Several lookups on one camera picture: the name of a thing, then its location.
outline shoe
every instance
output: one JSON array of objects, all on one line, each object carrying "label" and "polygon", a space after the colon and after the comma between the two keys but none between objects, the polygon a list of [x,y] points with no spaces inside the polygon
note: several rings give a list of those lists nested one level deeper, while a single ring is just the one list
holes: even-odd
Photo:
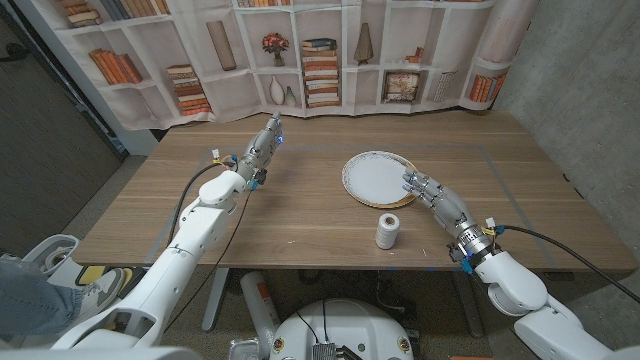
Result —
[{"label": "shoe", "polygon": [[83,298],[80,314],[74,325],[77,325],[104,310],[122,287],[125,274],[122,269],[113,269],[82,289]]}]

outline person's leg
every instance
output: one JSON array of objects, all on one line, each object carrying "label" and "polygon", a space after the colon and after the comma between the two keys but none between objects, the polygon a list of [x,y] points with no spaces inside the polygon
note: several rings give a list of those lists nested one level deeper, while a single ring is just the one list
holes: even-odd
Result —
[{"label": "person's leg", "polygon": [[80,313],[80,290],[49,284],[16,266],[0,262],[0,334],[55,334]]}]

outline spool of thread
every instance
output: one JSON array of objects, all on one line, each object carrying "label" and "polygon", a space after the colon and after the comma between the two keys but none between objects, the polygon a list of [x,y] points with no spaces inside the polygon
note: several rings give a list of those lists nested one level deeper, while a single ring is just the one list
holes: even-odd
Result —
[{"label": "spool of thread", "polygon": [[400,220],[393,214],[384,214],[378,220],[376,244],[380,249],[388,250],[396,243],[396,236],[400,230]]}]

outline vase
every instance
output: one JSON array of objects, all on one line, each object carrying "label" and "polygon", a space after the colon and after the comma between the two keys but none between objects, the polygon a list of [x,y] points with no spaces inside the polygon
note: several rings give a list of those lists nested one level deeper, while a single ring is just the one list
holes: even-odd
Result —
[{"label": "vase", "polygon": [[271,86],[269,86],[269,94],[271,95],[271,100],[276,105],[284,104],[284,89],[282,85],[276,80],[276,76],[271,76]]},{"label": "vase", "polygon": [[367,60],[372,57],[373,47],[371,45],[371,35],[369,34],[369,24],[362,23],[358,45],[356,46],[356,52],[353,54],[353,59],[358,62],[358,65],[364,65],[368,64]]},{"label": "vase", "polygon": [[284,102],[287,106],[296,107],[296,97],[293,95],[293,91],[291,91],[291,86],[287,86],[287,93],[284,96]]},{"label": "vase", "polygon": [[275,66],[284,66],[284,59],[280,56],[280,51],[276,51],[274,54],[275,58],[273,59],[273,62]]}]

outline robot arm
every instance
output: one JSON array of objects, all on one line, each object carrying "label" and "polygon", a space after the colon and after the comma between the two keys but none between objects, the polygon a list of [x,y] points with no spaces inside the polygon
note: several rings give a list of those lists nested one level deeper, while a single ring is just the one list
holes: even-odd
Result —
[{"label": "robot arm", "polygon": [[[158,345],[169,315],[204,252],[224,234],[234,199],[254,183],[264,183],[265,167],[282,142],[279,113],[251,140],[234,166],[205,183],[198,198],[182,212],[180,230],[138,285],[118,304],[75,326],[52,349],[141,348]],[[105,330],[117,317],[128,317],[124,333]]]},{"label": "robot arm", "polygon": [[571,310],[547,293],[534,273],[478,229],[471,212],[451,189],[407,169],[403,188],[433,211],[433,217],[455,241],[449,255],[463,270],[489,284],[493,305],[510,316],[523,316],[515,325],[518,337],[543,359],[605,359],[612,351],[589,335]]}]

